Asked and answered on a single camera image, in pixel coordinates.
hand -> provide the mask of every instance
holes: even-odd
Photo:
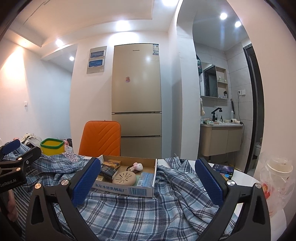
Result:
[[[15,203],[15,196],[12,190],[8,191],[7,211],[10,221],[15,222],[18,219],[17,204]]]

orange chair backrest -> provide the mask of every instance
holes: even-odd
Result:
[[[85,124],[79,155],[120,156],[121,126],[116,121],[89,121]]]

cardboard box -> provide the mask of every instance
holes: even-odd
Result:
[[[112,182],[108,181],[102,182],[96,180],[94,182],[93,188],[129,196],[153,197],[157,159],[104,155],[99,156],[98,159],[100,159],[101,163],[110,159],[121,161],[121,166],[118,168],[118,173],[126,171],[126,169],[129,166],[132,166],[135,162],[142,163],[143,170],[141,172],[136,173],[136,175],[141,175],[142,172],[153,173],[153,183],[152,187],[139,187],[113,184]]]

refrigerator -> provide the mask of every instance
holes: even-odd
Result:
[[[121,156],[161,158],[158,44],[114,46],[112,120],[121,124]]]

plaid blanket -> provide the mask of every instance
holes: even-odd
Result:
[[[28,147],[5,157],[15,160]],[[15,188],[19,223],[25,230],[30,195],[36,183],[57,185],[81,170],[88,159],[70,161],[64,155],[42,155],[27,168],[27,184]],[[172,169],[157,166],[153,198],[122,196],[91,189],[78,210],[99,240],[196,240],[218,210],[204,191],[201,181],[187,160],[168,158]],[[66,234],[73,238],[58,205],[57,215]],[[230,235],[237,217],[233,217],[224,235]]]

